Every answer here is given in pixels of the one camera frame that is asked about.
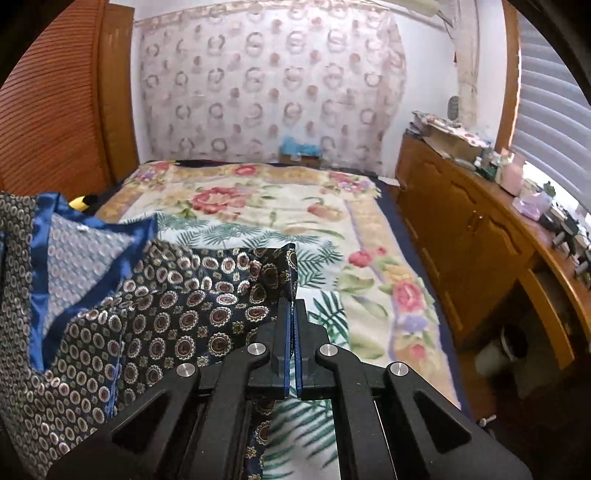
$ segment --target red flower print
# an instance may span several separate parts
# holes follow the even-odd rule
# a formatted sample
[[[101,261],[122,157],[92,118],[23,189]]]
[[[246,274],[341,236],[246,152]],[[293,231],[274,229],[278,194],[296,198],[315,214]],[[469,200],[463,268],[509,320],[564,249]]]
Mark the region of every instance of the red flower print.
[[[317,217],[324,218],[329,222],[338,222],[345,217],[345,213],[337,207],[324,205],[320,202],[313,203],[308,207],[308,212]]]
[[[351,177],[349,175],[347,175],[346,173],[341,173],[339,171],[331,171],[329,173],[329,178],[331,180],[334,180],[336,183],[340,182],[340,181],[345,181],[348,183],[353,183],[351,180]]]
[[[338,188],[345,190],[347,192],[361,193],[369,186],[366,180],[359,182],[355,181],[354,178],[355,177],[351,175],[347,175],[339,171],[331,171],[329,173],[329,179],[331,179],[332,182],[336,183],[336,186]]]
[[[256,173],[256,167],[254,165],[240,165],[234,170],[234,175],[249,176]]]
[[[195,210],[201,210],[203,213],[218,213],[229,207],[244,207],[246,195],[239,192],[236,187],[212,187],[196,194],[191,203]]]
[[[349,263],[361,268],[367,267],[373,259],[373,255],[365,250],[359,250],[349,255]]]
[[[401,312],[416,312],[424,306],[423,291],[419,286],[409,281],[397,283],[392,296]]]
[[[427,351],[425,347],[420,343],[416,343],[410,348],[410,353],[414,358],[418,358],[419,360],[423,360],[427,357]]]
[[[156,163],[151,164],[157,172],[167,171],[170,168],[170,163],[167,161],[158,161]]]

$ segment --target patterned curtain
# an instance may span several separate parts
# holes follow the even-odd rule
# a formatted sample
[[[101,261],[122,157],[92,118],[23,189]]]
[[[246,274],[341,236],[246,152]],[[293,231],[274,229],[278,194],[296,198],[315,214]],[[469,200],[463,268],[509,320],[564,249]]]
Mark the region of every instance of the patterned curtain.
[[[155,158],[270,162],[290,135],[335,166],[381,171],[406,77],[389,10],[233,2],[137,25]]]

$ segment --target curtain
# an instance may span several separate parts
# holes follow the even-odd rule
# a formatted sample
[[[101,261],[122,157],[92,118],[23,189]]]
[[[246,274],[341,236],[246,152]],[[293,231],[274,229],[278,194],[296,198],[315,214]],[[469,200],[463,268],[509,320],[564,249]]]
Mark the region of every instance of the curtain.
[[[152,153],[271,162],[283,139],[381,171],[406,60],[394,16],[367,2],[271,0],[137,23]]]
[[[566,65],[519,15],[521,94],[512,149],[591,210],[591,108]]]

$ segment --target floral blanket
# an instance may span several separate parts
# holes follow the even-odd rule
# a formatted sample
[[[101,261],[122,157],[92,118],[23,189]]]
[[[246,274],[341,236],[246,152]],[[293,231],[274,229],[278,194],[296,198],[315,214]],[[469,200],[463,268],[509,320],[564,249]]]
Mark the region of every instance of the floral blanket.
[[[340,172],[268,164],[191,168],[160,161],[142,165],[98,217],[123,222],[156,213],[162,239],[191,247],[295,243],[299,287],[335,295],[323,292],[320,301],[316,299],[312,321],[324,318],[321,323],[331,339],[346,342],[365,362],[381,366],[394,360],[406,362],[459,407],[441,348],[434,300],[402,256],[375,200],[380,195],[370,179]],[[330,410],[314,403],[312,410],[300,412],[308,408],[301,405],[306,403],[289,402],[275,413],[299,412],[317,419]],[[332,415],[329,420],[324,425],[327,431]],[[271,430],[279,432],[283,424],[274,425],[277,428]],[[303,433],[298,438],[305,439]],[[284,449],[277,448],[286,440],[269,438],[265,478],[294,480],[292,474],[302,475],[285,470],[289,463],[284,463]],[[319,450],[322,445],[311,442],[308,453],[296,455],[305,458],[306,465],[314,464],[310,467],[310,472],[316,472],[313,477],[334,478],[336,450],[326,446]],[[271,465],[276,468],[269,471]]]

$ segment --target bed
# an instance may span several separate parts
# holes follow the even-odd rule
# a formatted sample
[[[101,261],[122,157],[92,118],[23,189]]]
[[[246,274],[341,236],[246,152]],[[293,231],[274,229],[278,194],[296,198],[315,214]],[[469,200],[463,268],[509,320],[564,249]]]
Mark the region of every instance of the bed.
[[[193,248],[295,243],[298,296],[333,342],[372,364],[408,363],[470,415],[449,327],[385,187],[305,167],[157,161],[97,216],[116,223],[156,214],[161,239]],[[327,401],[276,406],[263,478],[338,478],[331,427]]]

